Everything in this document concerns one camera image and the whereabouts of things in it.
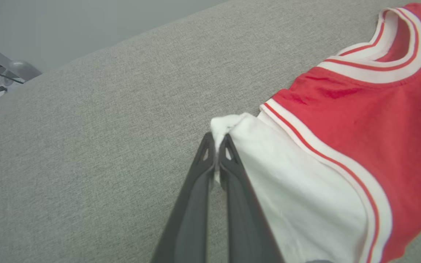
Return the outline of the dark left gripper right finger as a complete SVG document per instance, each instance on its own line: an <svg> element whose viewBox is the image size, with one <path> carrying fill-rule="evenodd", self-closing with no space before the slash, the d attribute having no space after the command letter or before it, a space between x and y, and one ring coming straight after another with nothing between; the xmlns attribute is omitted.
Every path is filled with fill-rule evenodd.
<svg viewBox="0 0 421 263"><path fill-rule="evenodd" d="M220 144L218 160L220 184L227 193L229 262L284 262L229 134Z"/></svg>

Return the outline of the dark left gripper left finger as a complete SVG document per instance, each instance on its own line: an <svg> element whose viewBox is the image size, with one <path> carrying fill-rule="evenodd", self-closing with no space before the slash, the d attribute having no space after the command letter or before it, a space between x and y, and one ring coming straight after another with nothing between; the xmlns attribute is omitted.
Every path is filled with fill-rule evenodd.
<svg viewBox="0 0 421 263"><path fill-rule="evenodd" d="M215 143L206 133L198 147L151 261L205 263L209 191L215 173Z"/></svg>

